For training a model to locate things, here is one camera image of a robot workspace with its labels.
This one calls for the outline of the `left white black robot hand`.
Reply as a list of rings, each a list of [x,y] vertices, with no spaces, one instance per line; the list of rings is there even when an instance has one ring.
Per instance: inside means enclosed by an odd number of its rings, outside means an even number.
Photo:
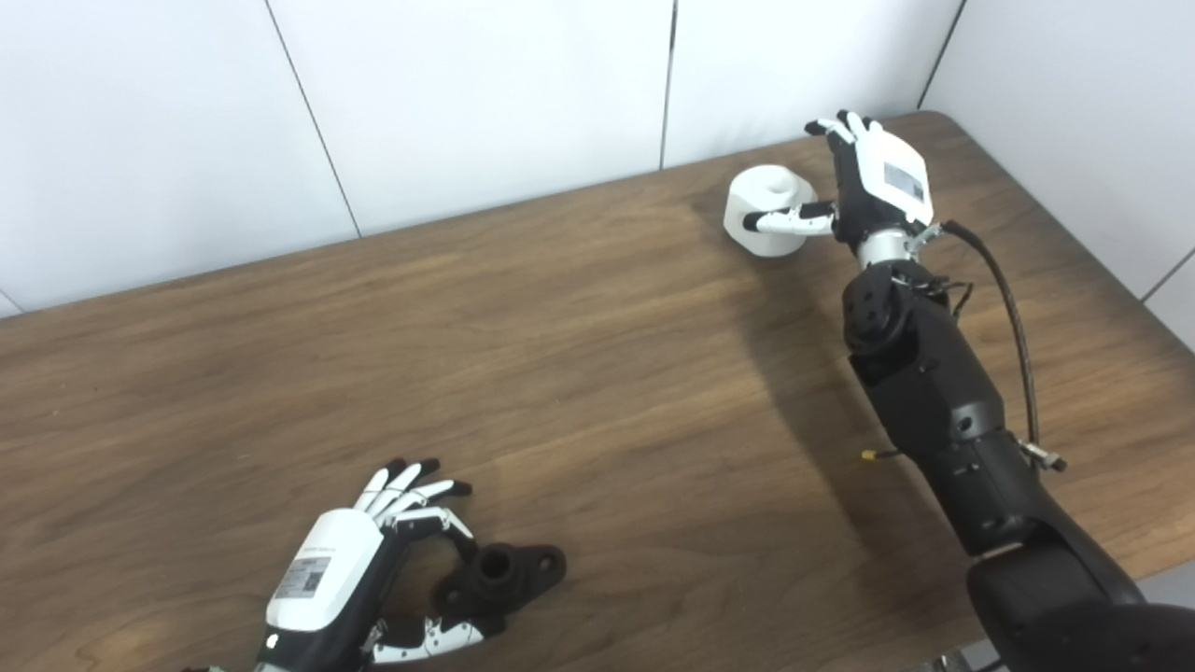
[[[315,519],[266,605],[257,671],[372,671],[500,637],[502,617],[384,615],[419,540],[441,536],[465,561],[478,552],[473,532],[443,506],[443,497],[472,488],[429,479],[439,466],[437,459],[388,462],[351,505]]]

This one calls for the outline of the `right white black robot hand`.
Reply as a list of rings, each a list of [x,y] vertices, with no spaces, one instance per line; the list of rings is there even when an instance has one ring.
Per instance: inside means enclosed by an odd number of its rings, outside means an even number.
[[[896,230],[918,236],[932,222],[934,206],[923,155],[878,120],[844,109],[833,120],[811,120],[804,132],[827,141],[836,198],[750,210],[746,231],[832,234],[857,248],[871,234]]]

